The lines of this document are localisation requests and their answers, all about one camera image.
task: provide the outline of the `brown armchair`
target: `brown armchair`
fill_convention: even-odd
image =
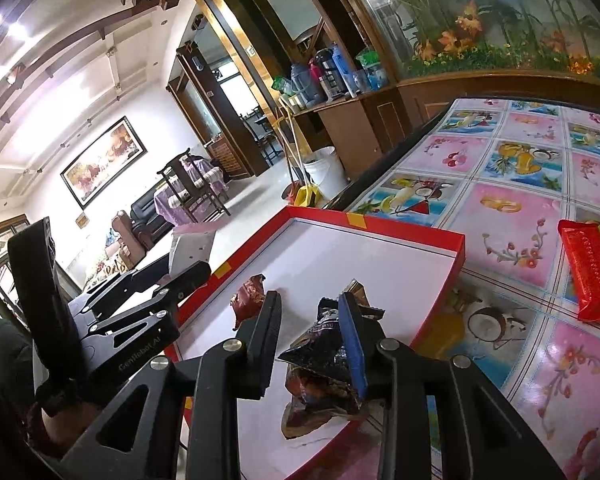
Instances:
[[[120,247],[120,257],[129,269],[133,269],[146,254],[145,248],[134,236],[131,227],[131,218],[126,211],[118,211],[118,214],[111,220],[111,227],[120,234],[122,241]]]

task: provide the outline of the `tablecloth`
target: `tablecloth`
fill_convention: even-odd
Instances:
[[[201,174],[205,174],[207,171],[210,171],[213,168],[211,163],[205,159],[196,160],[194,163]],[[193,170],[192,167],[188,167],[186,170],[193,181],[200,178],[200,176],[195,170]],[[174,187],[178,193],[184,190],[184,186],[179,180],[174,182]],[[211,184],[211,188],[216,194],[227,190],[227,186],[222,180]],[[171,207],[169,205],[169,198],[172,196],[174,196],[174,193],[171,190],[171,187],[165,185],[158,189],[154,194],[155,211],[162,215],[167,222],[170,222],[175,226],[191,223],[191,218],[189,218],[184,208],[181,206]],[[213,206],[209,203],[209,200],[205,200],[205,203],[200,205],[200,207],[193,212],[196,220],[202,222],[203,219],[205,219],[209,214],[209,207]]]
[[[567,218],[600,229],[600,114],[458,99],[349,210],[466,235],[461,277],[416,350],[469,356],[566,477],[588,476],[600,463],[600,322],[576,319],[557,223]],[[408,305],[409,291],[397,301]],[[355,478],[375,478],[380,427],[370,418],[360,436],[365,445],[352,444],[356,449],[340,457],[347,472],[364,471]],[[441,478],[436,431],[432,448],[432,474]]]

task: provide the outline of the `white floor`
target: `white floor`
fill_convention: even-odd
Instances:
[[[232,180],[228,184],[230,200],[225,205],[231,216],[229,223],[216,233],[209,258],[212,271],[286,205],[280,195],[289,182],[286,163],[282,159],[260,176]],[[170,247],[171,234],[167,234],[151,248],[138,268],[168,253]]]

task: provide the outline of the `picture frame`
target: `picture frame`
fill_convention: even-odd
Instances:
[[[64,168],[60,177],[81,209],[146,153],[126,116],[113,123]]]

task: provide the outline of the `purple tablecloth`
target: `purple tablecloth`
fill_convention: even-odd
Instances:
[[[196,160],[195,165],[201,174],[205,174],[207,171],[213,168],[211,163],[209,163],[208,160],[204,159]],[[200,178],[200,176],[193,170],[193,168],[187,169],[187,173],[189,173],[191,179],[194,182]],[[178,191],[178,193],[184,189],[182,183],[179,180],[176,180],[173,183],[173,186]],[[211,184],[211,188],[216,194],[219,194],[220,192],[226,191],[226,184],[221,180],[220,182],[214,182],[213,184]],[[189,218],[182,206],[169,206],[169,198],[172,196],[174,196],[174,193],[171,190],[171,187],[167,185],[156,191],[154,194],[155,211],[158,214],[162,215],[167,222],[170,222],[175,226],[191,223],[191,218]],[[193,216],[195,216],[196,220],[202,222],[203,219],[205,219],[206,216],[208,216],[209,207],[213,206],[209,203],[209,200],[205,200],[205,203],[200,205],[193,212]]]

